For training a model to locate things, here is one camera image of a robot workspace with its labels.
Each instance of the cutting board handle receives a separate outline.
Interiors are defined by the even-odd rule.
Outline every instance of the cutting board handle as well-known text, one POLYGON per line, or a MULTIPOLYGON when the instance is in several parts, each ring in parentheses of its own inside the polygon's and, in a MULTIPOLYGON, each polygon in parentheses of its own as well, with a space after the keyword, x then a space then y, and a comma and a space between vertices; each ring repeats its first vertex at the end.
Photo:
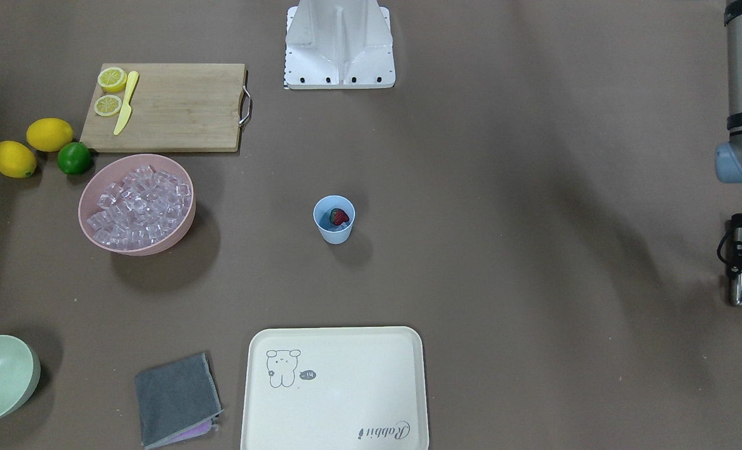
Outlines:
POLYGON ((246 113, 246 115, 240 118, 239 122, 237 122, 240 128, 243 128, 243 125, 251 120, 251 110, 253 110, 253 105, 251 104, 251 95, 248 93, 248 89, 246 89, 246 86, 243 86, 243 93, 245 93, 245 97, 243 97, 243 101, 242 103, 240 103, 240 111, 243 111, 243 103, 245 103, 246 99, 248 98, 248 112, 246 113))

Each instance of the wooden cutting board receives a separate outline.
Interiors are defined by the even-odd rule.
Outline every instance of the wooden cutting board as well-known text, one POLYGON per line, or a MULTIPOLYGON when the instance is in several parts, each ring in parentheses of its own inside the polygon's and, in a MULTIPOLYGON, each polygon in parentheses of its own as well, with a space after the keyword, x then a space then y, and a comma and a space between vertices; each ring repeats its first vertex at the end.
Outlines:
MULTIPOLYGON (((96 83, 80 141, 99 152, 237 151, 244 64, 107 62, 101 69, 138 71, 126 128, 113 134, 118 114, 101 117, 93 105, 108 94, 96 83)), ((123 98, 124 91, 116 95, 123 98)))

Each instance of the cup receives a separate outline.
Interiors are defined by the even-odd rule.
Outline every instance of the cup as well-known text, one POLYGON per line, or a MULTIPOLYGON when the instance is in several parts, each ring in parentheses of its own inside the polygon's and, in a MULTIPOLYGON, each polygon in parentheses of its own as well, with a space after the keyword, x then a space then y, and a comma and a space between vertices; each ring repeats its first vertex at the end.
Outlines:
POLYGON ((351 234, 351 228, 354 227, 354 205, 348 201, 345 197, 341 196, 326 196, 320 199, 316 203, 316 207, 313 209, 313 220, 316 222, 318 231, 321 232, 323 240, 328 243, 344 243, 348 239, 348 234, 351 234), (340 208, 348 216, 348 227, 343 228, 339 231, 329 231, 329 214, 334 208, 340 208))

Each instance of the cartoon bear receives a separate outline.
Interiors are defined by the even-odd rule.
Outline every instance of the cartoon bear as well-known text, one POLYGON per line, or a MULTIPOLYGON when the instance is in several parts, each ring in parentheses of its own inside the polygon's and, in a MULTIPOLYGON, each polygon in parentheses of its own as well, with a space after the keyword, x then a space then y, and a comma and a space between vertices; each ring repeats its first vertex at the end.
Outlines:
POLYGON ((296 381, 296 367, 299 367, 300 350, 268 350, 268 376, 271 377, 271 387, 284 386, 290 388, 296 381))

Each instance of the cloth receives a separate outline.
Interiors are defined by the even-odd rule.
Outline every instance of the cloth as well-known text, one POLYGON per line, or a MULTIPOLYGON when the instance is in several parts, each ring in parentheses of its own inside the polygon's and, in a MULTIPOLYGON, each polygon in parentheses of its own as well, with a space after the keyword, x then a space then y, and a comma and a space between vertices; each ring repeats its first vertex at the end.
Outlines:
POLYGON ((206 434, 223 410, 203 353, 134 377, 145 450, 206 434))

